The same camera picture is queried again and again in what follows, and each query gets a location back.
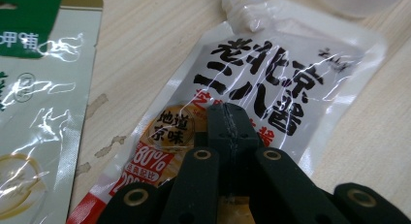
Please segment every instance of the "product packaging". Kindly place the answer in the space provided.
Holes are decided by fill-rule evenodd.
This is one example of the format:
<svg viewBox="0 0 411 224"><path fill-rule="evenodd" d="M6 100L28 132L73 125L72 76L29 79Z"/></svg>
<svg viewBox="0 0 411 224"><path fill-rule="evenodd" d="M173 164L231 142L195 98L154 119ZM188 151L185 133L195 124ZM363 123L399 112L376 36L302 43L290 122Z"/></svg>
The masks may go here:
<svg viewBox="0 0 411 224"><path fill-rule="evenodd" d="M0 222L64 223L102 0L0 0Z"/></svg>
<svg viewBox="0 0 411 224"><path fill-rule="evenodd" d="M383 60L384 40L289 0L223 7L228 21L194 46L69 223L95 222L126 184L161 186L177 176L213 104L243 107L266 147L312 174L333 126ZM253 223L247 200L223 198L218 223Z"/></svg>

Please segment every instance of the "sauce packet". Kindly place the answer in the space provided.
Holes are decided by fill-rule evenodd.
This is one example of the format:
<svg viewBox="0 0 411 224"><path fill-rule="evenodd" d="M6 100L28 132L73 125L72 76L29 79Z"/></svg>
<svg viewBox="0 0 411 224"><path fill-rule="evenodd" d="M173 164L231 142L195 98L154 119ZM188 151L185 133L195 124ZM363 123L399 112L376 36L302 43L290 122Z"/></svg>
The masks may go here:
<svg viewBox="0 0 411 224"><path fill-rule="evenodd" d="M312 174L332 127L384 59L385 41L289 0L260 1L223 0L228 21L204 33L68 223L95 222L129 183L177 176L214 104L243 107L266 147ZM223 198L219 216L253 223L246 198Z"/></svg>
<svg viewBox="0 0 411 224"><path fill-rule="evenodd" d="M0 222L64 223L103 1L0 4Z"/></svg>

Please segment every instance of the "plastic bag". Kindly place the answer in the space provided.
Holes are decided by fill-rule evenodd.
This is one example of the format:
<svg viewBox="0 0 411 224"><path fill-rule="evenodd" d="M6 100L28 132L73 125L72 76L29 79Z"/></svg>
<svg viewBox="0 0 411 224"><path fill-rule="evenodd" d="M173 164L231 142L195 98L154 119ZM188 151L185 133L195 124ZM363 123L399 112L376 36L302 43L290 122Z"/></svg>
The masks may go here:
<svg viewBox="0 0 411 224"><path fill-rule="evenodd" d="M97 220L126 184L158 186L176 176L212 104L245 108L266 146L313 172L332 127L383 60L384 40L288 0L223 3L228 22L195 45L69 223ZM246 199L222 199L220 207L219 223L252 220Z"/></svg>
<svg viewBox="0 0 411 224"><path fill-rule="evenodd" d="M63 223L103 1L0 3L0 221Z"/></svg>

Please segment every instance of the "green label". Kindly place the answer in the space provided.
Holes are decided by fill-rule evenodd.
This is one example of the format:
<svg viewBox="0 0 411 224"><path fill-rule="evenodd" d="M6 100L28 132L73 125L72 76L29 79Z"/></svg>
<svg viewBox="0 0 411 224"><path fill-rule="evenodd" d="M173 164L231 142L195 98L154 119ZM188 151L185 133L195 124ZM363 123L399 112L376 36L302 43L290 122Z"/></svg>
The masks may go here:
<svg viewBox="0 0 411 224"><path fill-rule="evenodd" d="M61 0L0 0L0 55L40 58Z"/></svg>

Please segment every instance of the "round hole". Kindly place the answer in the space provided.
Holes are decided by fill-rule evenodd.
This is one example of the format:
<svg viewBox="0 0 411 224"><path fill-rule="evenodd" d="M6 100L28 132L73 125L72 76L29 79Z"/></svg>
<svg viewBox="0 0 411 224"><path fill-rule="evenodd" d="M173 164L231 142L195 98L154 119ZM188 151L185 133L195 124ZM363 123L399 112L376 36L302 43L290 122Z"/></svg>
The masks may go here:
<svg viewBox="0 0 411 224"><path fill-rule="evenodd" d="M279 160L281 159L281 154L274 150L266 150L264 156L269 160Z"/></svg>
<svg viewBox="0 0 411 224"><path fill-rule="evenodd" d="M129 207L136 207L148 199L148 192L144 189L133 189L124 196L124 203Z"/></svg>
<svg viewBox="0 0 411 224"><path fill-rule="evenodd" d="M348 198L351 201L357 203L358 205L365 207L365 208L373 208L377 205L377 201L366 192L363 192L359 189L350 189L347 192Z"/></svg>
<svg viewBox="0 0 411 224"><path fill-rule="evenodd" d="M318 224L332 224L332 220L328 216L326 216L325 214L318 214L315 217L315 221Z"/></svg>
<svg viewBox="0 0 411 224"><path fill-rule="evenodd" d="M195 217L191 212L184 212L178 217L179 224L192 224L194 220Z"/></svg>
<svg viewBox="0 0 411 224"><path fill-rule="evenodd" d="M208 150L197 150L194 152L194 157L200 160L205 160L211 157L211 153Z"/></svg>

